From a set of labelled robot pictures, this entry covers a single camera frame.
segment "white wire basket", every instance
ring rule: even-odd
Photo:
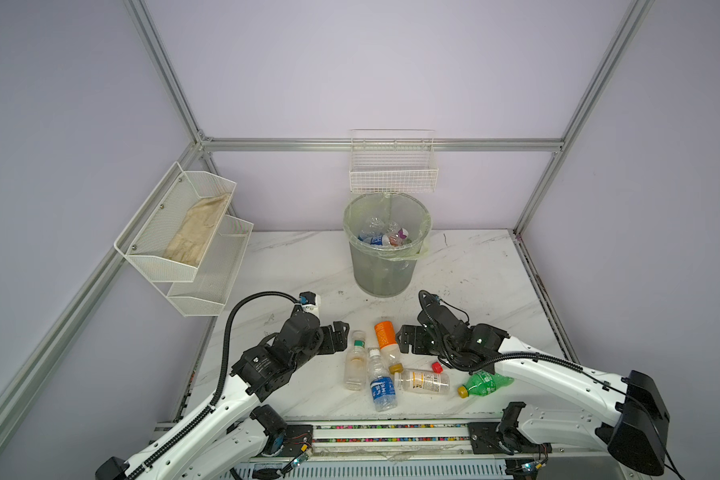
[[[175,174],[175,169],[178,176],[139,233],[128,241],[129,229],[125,228],[115,241],[115,249],[182,315],[218,316],[240,271],[253,224],[224,214],[213,226],[197,266],[163,258],[192,206],[202,198],[229,194],[224,204],[227,211],[236,186],[235,182],[208,172],[184,171],[178,164],[166,176],[172,171]]]
[[[353,130],[349,188],[353,193],[434,192],[438,166],[433,130]]]
[[[226,178],[203,171],[184,171],[181,166],[179,169],[179,176],[173,181],[160,201],[160,206],[154,209],[131,245],[125,247],[125,252],[118,250],[150,282],[194,281],[210,245],[201,253],[198,266],[163,258],[163,253],[181,228],[186,212],[201,198],[230,194],[224,205],[226,211],[235,191],[235,182]],[[212,236],[216,234],[220,223],[214,226]],[[115,248],[118,248],[118,243],[119,241],[115,242]]]
[[[193,282],[173,283],[166,294],[184,316],[218,316],[230,298],[253,224],[224,215]]]

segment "blue label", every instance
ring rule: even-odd
[[[374,400],[384,395],[394,395],[392,379],[388,376],[382,376],[371,382],[371,395]]]

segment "marble table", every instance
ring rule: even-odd
[[[294,296],[304,291],[317,293],[322,298],[321,324],[347,322],[351,330],[366,332],[368,346],[376,346],[373,326],[379,317],[391,317],[395,330],[403,324],[418,324],[416,315],[421,309],[417,293],[424,289],[467,311],[472,325],[489,323],[549,354],[562,356],[507,230],[436,230],[428,242],[429,254],[416,265],[406,291],[379,299],[355,283],[344,232],[252,234],[230,301],[214,327],[195,375],[186,411],[204,401],[216,387],[224,327],[232,306],[263,290]],[[276,297],[245,305],[232,326],[230,364],[243,350],[278,332],[290,310],[291,304]],[[403,365],[429,370],[434,360],[432,356],[408,354]],[[344,361],[344,352],[315,357],[266,403],[287,421],[499,418],[502,408],[518,400],[542,408],[565,407],[562,400],[520,381],[487,397],[462,399],[455,389],[468,374],[446,369],[454,385],[450,395],[400,392],[398,408],[376,413],[369,390],[352,392],[343,387]]]

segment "clear plastic bottle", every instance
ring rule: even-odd
[[[513,378],[495,373],[491,375],[483,370],[477,370],[469,380],[458,388],[458,395],[467,398],[470,395],[486,396],[499,388],[514,382]]]
[[[365,351],[365,332],[355,330],[350,333],[350,347],[344,365],[344,386],[350,390],[360,390],[368,381],[368,354]]]
[[[376,323],[374,327],[376,331],[376,340],[378,340],[379,349],[382,352],[382,358],[389,368],[389,374],[394,375],[403,371],[402,354],[400,353],[400,345],[394,339],[394,327],[392,322],[385,320]]]
[[[389,370],[382,363],[382,354],[378,349],[368,351],[371,358],[368,360],[368,378],[371,379],[371,396],[376,412],[384,412],[398,406],[398,399],[394,396],[394,385],[389,377]]]
[[[394,374],[394,388],[406,392],[446,395],[451,391],[448,374],[424,370],[403,370]]]

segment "trash can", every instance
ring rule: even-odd
[[[371,218],[393,220],[408,231],[410,243],[402,246],[370,245],[358,236]],[[394,296],[403,292],[413,277],[416,260],[422,255],[424,238],[432,218],[422,203],[410,195],[391,192],[355,198],[344,210],[344,231],[349,239],[355,281],[366,293]]]

